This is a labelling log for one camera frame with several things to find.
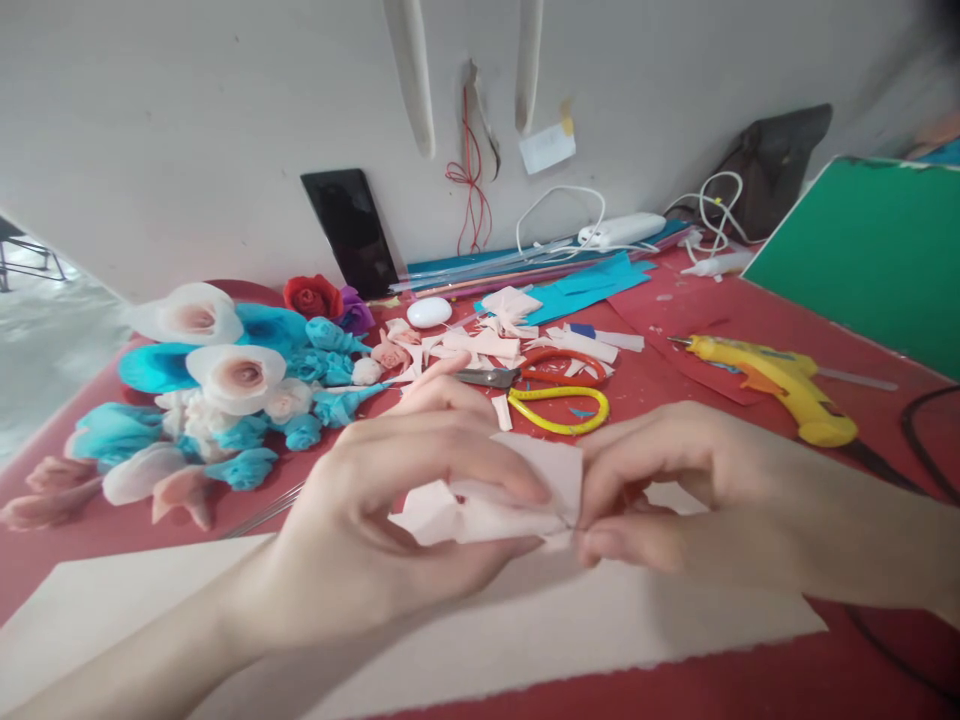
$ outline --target white cable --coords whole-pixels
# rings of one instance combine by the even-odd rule
[[[730,199],[730,202],[727,204],[724,204],[721,198],[708,197],[706,194],[707,186],[717,178],[724,177],[724,176],[732,177],[734,180],[737,181],[737,190],[736,192],[734,192],[733,197]],[[740,234],[740,237],[743,239],[743,242],[747,243],[748,245],[755,245],[757,244],[757,242],[761,242],[761,241],[753,241],[747,238],[747,234],[743,231],[743,228],[740,227],[740,223],[738,223],[736,218],[733,217],[733,213],[731,212],[731,210],[733,209],[733,206],[737,204],[737,200],[740,199],[741,194],[743,194],[743,178],[741,178],[735,172],[724,170],[723,172],[718,172],[715,175],[711,175],[710,177],[708,177],[704,181],[703,185],[700,186],[699,193],[686,193],[685,195],[681,195],[672,203],[670,203],[670,205],[667,206],[668,208],[672,208],[681,200],[685,200],[687,198],[695,198],[697,200],[698,209],[700,211],[700,221],[703,223],[705,227],[707,227],[709,230],[713,230],[713,232],[716,233],[716,238],[714,238],[713,245],[711,245],[710,247],[704,247],[702,241],[698,241],[695,245],[683,243],[684,247],[687,250],[687,255],[690,257],[690,262],[692,262],[694,265],[697,264],[697,257],[696,255],[693,254],[694,250],[707,253],[707,255],[709,255],[710,257],[713,257],[721,250],[724,250],[730,246],[730,237],[727,235],[726,232],[724,232],[728,221],[731,225],[733,225],[736,231]],[[714,225],[710,221],[710,219],[707,217],[706,207],[704,203],[711,203],[723,211],[723,218],[721,219],[719,225]]]
[[[521,247],[521,245],[520,245],[520,224],[521,224],[524,220],[526,220],[527,215],[529,215],[531,212],[533,212],[534,208],[536,208],[540,203],[542,203],[542,202],[546,199],[547,195],[549,195],[550,193],[552,193],[554,190],[579,190],[580,192],[585,192],[585,193],[589,193],[589,194],[591,194],[591,195],[594,195],[595,197],[597,197],[597,199],[600,200],[600,217],[597,218],[597,224],[593,226],[593,230],[590,232],[590,236],[591,236],[591,237],[593,237],[593,235],[597,232],[597,228],[600,227],[600,223],[603,222],[603,216],[604,216],[604,215],[606,214],[606,212],[607,212],[607,201],[603,198],[603,195],[601,195],[600,193],[598,193],[598,192],[597,192],[596,190],[594,190],[593,188],[581,187],[580,185],[554,185],[552,188],[550,188],[549,190],[547,190],[543,195],[541,195],[540,198],[539,198],[533,205],[531,205],[530,207],[528,207],[528,208],[527,208],[527,211],[526,211],[523,215],[520,216],[520,219],[519,219],[519,220],[517,220],[517,228],[516,228],[516,234],[517,234],[517,252],[520,253],[520,256],[521,256],[521,257],[523,257],[523,247]],[[539,246],[540,246],[540,243],[534,243],[534,247],[539,247]],[[556,251],[552,251],[552,252],[561,252],[561,251],[565,251],[565,252],[567,252],[567,253],[572,253],[572,254],[568,255],[567,257],[557,258],[557,259],[555,259],[555,260],[545,260],[545,261],[542,261],[541,263],[537,263],[537,264],[547,264],[547,263],[561,262],[561,261],[563,261],[563,260],[568,260],[568,259],[570,259],[571,257],[574,257],[574,256],[576,256],[577,254],[579,254],[580,252],[582,252],[582,251],[583,251],[583,248],[572,248],[572,249],[568,249],[568,248],[558,248]]]

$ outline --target green board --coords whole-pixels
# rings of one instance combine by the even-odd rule
[[[836,158],[744,277],[960,381],[960,168]]]

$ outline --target yellow glue gun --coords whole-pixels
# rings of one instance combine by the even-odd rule
[[[730,365],[746,374],[740,387],[774,395],[800,426],[800,437],[817,447],[840,447],[853,442],[857,426],[840,412],[810,378],[817,364],[806,355],[780,352],[763,345],[691,335],[670,338],[687,346],[701,360]]]

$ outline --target scissors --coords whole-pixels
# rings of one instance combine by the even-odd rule
[[[596,370],[597,377],[575,379],[559,373],[534,369],[536,365],[550,358],[580,360]],[[606,371],[599,362],[589,355],[584,355],[583,353],[578,353],[573,350],[544,348],[529,355],[526,360],[513,370],[461,370],[456,373],[454,377],[463,382],[471,383],[472,385],[483,385],[484,387],[507,390],[507,402],[513,405],[521,415],[534,425],[542,427],[549,432],[557,433],[558,435],[586,435],[603,425],[610,416],[610,402],[607,400],[607,396],[595,389],[595,386],[607,379]],[[521,378],[524,380],[552,382],[562,387],[526,391],[517,390],[512,387],[512,385]],[[527,407],[524,402],[527,400],[547,400],[550,398],[573,396],[591,397],[596,400],[599,405],[597,414],[587,422],[580,423],[579,425],[562,425],[537,415]]]

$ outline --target black phone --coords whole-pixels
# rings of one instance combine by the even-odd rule
[[[301,175],[340,272],[365,300],[390,293],[397,269],[363,170]]]

